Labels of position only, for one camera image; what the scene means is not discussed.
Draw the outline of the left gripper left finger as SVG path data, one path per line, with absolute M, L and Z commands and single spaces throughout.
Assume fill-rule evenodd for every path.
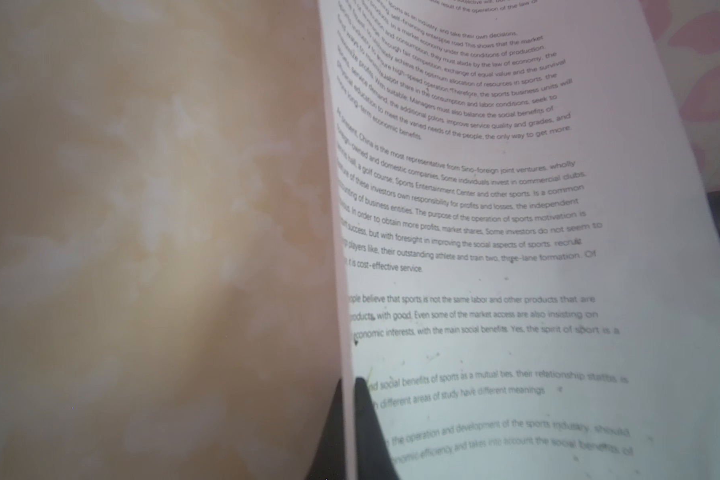
M 342 381 L 339 380 L 306 480 L 345 479 L 345 438 Z

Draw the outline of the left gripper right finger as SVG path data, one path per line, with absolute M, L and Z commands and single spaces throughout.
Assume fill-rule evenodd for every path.
M 361 377 L 355 380 L 354 405 L 358 478 L 398 480 L 367 382 Z

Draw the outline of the paper sheet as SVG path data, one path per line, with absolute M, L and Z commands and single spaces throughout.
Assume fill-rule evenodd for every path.
M 636 1 L 319 5 L 343 370 L 402 479 L 720 479 L 720 243 Z

